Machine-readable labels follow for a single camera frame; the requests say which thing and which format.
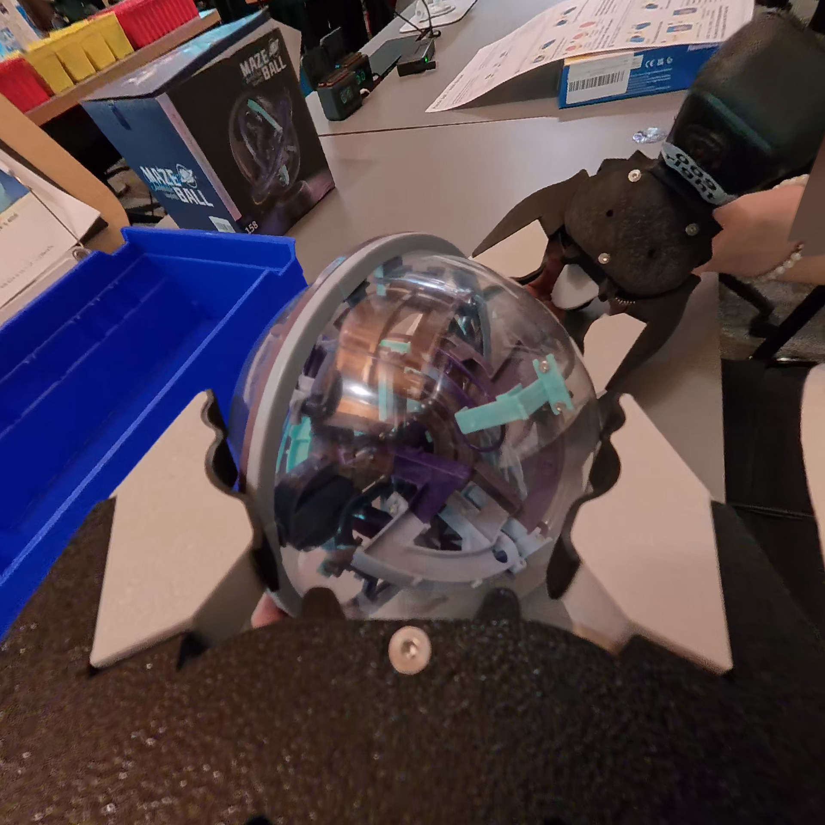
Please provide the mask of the person's right hand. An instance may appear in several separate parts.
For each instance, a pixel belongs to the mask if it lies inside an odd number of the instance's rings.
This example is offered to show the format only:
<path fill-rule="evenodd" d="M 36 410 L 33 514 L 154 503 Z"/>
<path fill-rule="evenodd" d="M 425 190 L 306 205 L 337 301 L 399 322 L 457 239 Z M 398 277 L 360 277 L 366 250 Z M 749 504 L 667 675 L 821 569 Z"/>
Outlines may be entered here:
<path fill-rule="evenodd" d="M 790 240 L 807 174 L 781 181 L 767 191 L 743 195 L 719 206 L 713 217 L 720 231 L 712 255 L 696 270 L 756 281 L 786 280 L 802 259 L 803 244 Z"/>

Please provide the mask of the clear plastic maze ball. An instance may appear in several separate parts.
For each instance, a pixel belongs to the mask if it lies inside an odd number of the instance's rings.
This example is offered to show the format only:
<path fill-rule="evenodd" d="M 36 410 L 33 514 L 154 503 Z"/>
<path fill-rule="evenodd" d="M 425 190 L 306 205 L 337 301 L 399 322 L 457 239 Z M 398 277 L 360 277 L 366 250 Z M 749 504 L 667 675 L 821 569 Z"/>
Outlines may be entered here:
<path fill-rule="evenodd" d="M 502 589 L 561 623 L 548 572 L 600 429 L 579 349 L 521 285 L 432 235 L 364 242 L 276 315 L 232 399 L 268 600 L 464 619 Z"/>

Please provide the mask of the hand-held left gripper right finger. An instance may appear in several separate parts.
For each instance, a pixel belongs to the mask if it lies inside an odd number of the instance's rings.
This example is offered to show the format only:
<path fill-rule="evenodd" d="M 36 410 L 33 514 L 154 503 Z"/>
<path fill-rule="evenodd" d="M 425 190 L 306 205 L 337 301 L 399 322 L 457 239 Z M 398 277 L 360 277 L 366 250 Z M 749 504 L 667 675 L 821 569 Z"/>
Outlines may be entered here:
<path fill-rule="evenodd" d="M 730 671 L 714 501 L 628 394 L 612 399 L 589 484 L 546 573 L 564 627 L 612 654 L 641 638 Z"/>

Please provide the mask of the blue product box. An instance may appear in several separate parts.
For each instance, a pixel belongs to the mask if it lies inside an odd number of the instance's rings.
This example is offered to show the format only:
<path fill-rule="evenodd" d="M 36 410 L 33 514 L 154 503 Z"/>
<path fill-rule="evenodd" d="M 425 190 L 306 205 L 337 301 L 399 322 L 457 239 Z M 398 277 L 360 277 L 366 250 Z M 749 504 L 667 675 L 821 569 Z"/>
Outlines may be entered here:
<path fill-rule="evenodd" d="M 643 98 L 688 89 L 719 43 L 644 47 L 567 58 L 558 107 Z"/>

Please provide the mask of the yellow plastic bin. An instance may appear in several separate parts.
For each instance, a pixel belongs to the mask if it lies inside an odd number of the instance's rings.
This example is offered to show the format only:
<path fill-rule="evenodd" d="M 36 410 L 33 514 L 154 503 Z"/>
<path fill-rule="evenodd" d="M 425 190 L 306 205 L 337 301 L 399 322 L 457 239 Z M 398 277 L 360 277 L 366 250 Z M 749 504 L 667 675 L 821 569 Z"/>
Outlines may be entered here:
<path fill-rule="evenodd" d="M 26 46 L 22 56 L 53 95 L 92 77 L 135 49 L 112 12 L 93 15 Z"/>

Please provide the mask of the red plastic bin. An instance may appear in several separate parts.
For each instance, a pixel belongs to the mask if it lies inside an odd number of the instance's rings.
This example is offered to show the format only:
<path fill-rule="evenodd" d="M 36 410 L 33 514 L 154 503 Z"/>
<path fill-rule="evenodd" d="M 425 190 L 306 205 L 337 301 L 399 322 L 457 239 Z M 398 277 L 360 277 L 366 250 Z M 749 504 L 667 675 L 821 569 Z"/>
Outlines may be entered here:
<path fill-rule="evenodd" d="M 1 94 L 24 114 L 53 96 L 36 69 L 19 53 L 1 59 Z"/>
<path fill-rule="evenodd" d="M 123 1 L 111 11 L 134 49 L 149 46 L 200 16 L 194 1 Z"/>

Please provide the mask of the black battery charger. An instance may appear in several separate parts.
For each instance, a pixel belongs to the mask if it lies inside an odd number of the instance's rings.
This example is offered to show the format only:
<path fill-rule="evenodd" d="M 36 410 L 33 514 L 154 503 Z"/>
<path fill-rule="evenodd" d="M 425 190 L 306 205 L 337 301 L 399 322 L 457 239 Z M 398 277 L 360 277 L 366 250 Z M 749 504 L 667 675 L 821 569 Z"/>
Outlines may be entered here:
<path fill-rule="evenodd" d="M 342 121 L 362 106 L 362 92 L 374 87 L 373 73 L 367 65 L 342 67 L 320 81 L 318 98 L 324 116 L 329 121 Z"/>
<path fill-rule="evenodd" d="M 371 92 L 376 86 L 369 58 L 360 51 L 349 49 L 340 26 L 322 37 L 318 46 L 304 53 L 301 68 L 313 91 L 345 70 L 355 74 L 360 89 Z"/>

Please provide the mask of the blue plastic bin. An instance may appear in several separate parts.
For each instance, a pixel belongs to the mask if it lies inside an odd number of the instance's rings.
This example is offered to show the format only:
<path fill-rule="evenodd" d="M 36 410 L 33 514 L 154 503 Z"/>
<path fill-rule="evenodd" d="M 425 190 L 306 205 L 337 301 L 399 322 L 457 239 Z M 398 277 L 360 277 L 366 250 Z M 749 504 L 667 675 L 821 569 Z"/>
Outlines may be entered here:
<path fill-rule="evenodd" d="M 1 631 L 199 393 L 223 418 L 307 285 L 289 236 L 132 227 L 2 325 Z"/>

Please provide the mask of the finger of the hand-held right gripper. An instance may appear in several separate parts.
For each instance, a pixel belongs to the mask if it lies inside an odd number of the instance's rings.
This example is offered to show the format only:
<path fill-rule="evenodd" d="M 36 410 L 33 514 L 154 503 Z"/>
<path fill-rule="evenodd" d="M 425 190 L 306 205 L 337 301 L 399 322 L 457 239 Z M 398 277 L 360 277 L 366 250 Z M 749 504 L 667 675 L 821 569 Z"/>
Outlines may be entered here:
<path fill-rule="evenodd" d="M 663 393 L 657 388 L 657 381 L 665 376 L 665 360 L 658 354 L 679 327 L 699 283 L 700 277 L 691 275 L 679 288 L 666 294 L 634 303 L 615 299 L 608 311 L 596 320 L 600 323 L 614 318 L 633 318 L 644 325 L 607 383 L 598 404 L 601 416 L 614 416 L 617 399 L 622 394 L 631 394 L 639 402 L 646 403 Z"/>
<path fill-rule="evenodd" d="M 581 170 L 573 177 L 544 187 L 513 206 L 489 231 L 473 251 L 472 256 L 490 250 L 493 246 L 515 235 L 521 229 L 537 221 L 545 235 L 544 258 L 563 258 L 563 249 L 572 244 L 598 257 L 602 250 L 597 242 L 587 242 L 584 229 L 568 229 L 568 208 L 576 196 L 583 195 L 587 186 L 596 180 Z"/>

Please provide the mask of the instruction sheet on board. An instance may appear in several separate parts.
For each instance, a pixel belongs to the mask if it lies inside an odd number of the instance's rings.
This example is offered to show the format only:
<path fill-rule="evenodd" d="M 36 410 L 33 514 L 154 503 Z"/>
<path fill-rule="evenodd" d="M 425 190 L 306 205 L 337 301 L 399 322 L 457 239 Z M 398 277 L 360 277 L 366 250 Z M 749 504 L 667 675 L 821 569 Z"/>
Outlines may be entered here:
<path fill-rule="evenodd" d="M 107 226 L 88 241 L 88 248 L 114 253 L 123 245 L 121 231 L 129 227 L 129 218 L 115 194 L 5 97 L 1 97 L 1 148 L 98 211 Z"/>

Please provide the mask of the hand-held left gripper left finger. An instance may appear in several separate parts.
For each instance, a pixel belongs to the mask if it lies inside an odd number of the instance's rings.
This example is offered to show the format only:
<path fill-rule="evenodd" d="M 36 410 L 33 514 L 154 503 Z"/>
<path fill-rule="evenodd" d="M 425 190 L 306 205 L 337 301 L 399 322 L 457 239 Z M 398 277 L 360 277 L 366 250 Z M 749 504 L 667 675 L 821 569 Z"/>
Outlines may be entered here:
<path fill-rule="evenodd" d="M 177 637 L 207 648 L 284 619 L 260 521 L 210 391 L 193 397 L 112 494 L 115 510 L 90 665 Z"/>

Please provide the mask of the dark maze ball packaging box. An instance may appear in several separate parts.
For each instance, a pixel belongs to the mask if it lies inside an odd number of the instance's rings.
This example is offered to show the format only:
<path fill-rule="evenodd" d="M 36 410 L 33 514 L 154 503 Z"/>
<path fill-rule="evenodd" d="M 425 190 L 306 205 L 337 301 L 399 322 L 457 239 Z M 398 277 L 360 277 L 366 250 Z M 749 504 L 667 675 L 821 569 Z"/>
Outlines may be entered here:
<path fill-rule="evenodd" d="M 258 12 L 82 101 L 179 228 L 286 235 L 335 188 L 292 35 Z"/>

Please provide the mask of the white printed leaflet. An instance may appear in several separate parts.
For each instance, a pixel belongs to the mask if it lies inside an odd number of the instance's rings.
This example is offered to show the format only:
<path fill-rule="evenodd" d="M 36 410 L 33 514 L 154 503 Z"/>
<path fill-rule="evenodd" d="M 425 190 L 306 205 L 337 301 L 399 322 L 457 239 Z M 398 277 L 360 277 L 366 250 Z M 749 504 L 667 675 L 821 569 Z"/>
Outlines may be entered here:
<path fill-rule="evenodd" d="M 555 2 L 481 47 L 428 113 L 492 104 L 500 90 L 538 82 L 558 100 L 564 61 L 644 47 L 723 44 L 754 14 L 749 1 Z"/>

